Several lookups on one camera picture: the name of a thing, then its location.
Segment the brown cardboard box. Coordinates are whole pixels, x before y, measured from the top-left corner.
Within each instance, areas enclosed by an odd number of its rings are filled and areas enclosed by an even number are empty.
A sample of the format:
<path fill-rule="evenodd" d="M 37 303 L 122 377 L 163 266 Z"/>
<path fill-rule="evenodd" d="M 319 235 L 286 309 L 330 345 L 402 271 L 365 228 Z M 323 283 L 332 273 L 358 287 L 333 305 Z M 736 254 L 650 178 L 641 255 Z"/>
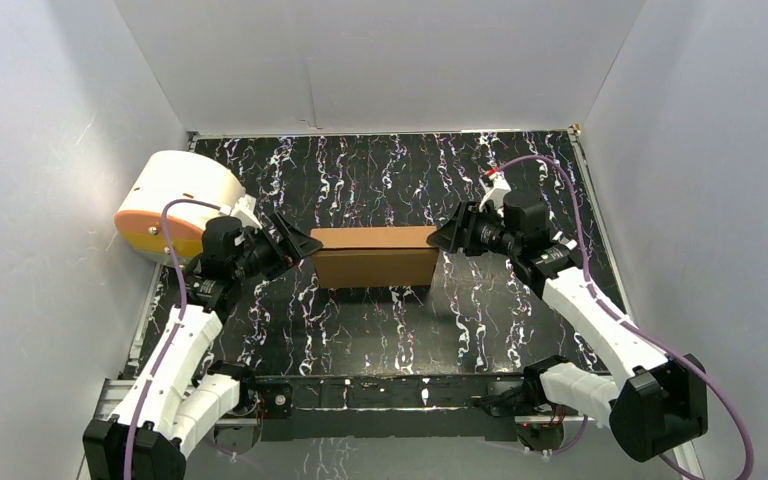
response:
<path fill-rule="evenodd" d="M 326 289 L 429 286 L 439 250 L 428 243 L 433 226 L 316 228 L 322 243 L 312 256 Z"/>

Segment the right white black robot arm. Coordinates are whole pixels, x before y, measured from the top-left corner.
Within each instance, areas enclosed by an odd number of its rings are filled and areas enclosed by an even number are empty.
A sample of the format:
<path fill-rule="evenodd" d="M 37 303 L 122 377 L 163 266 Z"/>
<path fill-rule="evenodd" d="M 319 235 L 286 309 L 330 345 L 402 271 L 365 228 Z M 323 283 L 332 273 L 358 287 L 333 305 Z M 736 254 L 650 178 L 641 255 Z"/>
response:
<path fill-rule="evenodd" d="M 631 332 L 630 318 L 586 278 L 575 242 L 552 233 L 543 201 L 511 193 L 501 211 L 462 202 L 427 242 L 447 253 L 506 256 L 516 278 L 582 334 L 607 368 L 598 375 L 555 355 L 525 367 L 520 386 L 476 400 L 478 407 L 491 413 L 511 397 L 537 414 L 570 407 L 607 426 L 638 462 L 707 433 L 701 364 Z"/>

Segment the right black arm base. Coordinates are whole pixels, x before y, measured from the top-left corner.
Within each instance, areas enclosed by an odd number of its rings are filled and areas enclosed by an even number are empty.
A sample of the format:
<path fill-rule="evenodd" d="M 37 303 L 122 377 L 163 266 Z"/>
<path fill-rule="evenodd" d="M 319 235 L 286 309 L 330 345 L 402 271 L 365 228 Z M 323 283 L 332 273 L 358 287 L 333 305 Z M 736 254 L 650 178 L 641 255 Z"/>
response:
<path fill-rule="evenodd" d="M 486 394 L 475 397 L 472 404 L 491 417 L 513 419 L 517 440 L 524 450 L 544 457 L 571 449 L 583 437 L 588 425 L 588 419 L 581 415 L 577 430 L 568 438 L 567 417 L 579 412 L 548 400 L 537 377 L 531 373 L 524 374 L 522 380 L 498 378 L 487 386 Z"/>

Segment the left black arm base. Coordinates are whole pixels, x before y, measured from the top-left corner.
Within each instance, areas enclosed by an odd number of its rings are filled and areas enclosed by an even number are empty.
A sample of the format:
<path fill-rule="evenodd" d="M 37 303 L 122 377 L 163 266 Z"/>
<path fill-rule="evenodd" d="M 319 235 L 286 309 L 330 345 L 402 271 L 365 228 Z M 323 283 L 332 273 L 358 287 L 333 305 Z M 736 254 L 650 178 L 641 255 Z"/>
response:
<path fill-rule="evenodd" d="M 285 420 L 291 416 L 293 387 L 289 383 L 258 377 L 243 364 L 214 362 L 208 374 L 230 377 L 237 382 L 237 405 L 224 415 L 241 421 L 232 427 L 215 427 L 209 437 L 215 448 L 232 459 L 240 459 L 260 440 L 268 419 Z"/>

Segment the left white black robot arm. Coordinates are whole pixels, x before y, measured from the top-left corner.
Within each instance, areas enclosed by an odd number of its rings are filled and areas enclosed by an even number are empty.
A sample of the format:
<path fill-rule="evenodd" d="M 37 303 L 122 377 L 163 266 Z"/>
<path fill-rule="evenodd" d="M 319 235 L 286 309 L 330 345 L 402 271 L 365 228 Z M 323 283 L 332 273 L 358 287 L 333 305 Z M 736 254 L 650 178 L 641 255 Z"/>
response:
<path fill-rule="evenodd" d="M 217 361 L 201 378 L 195 374 L 245 281 L 274 280 L 323 247 L 281 214 L 270 220 L 274 233 L 233 216 L 207 222 L 202 251 L 182 272 L 183 301 L 171 309 L 146 366 L 113 411 L 84 431 L 91 478 L 181 479 L 219 419 L 246 416 L 262 403 L 249 367 Z"/>

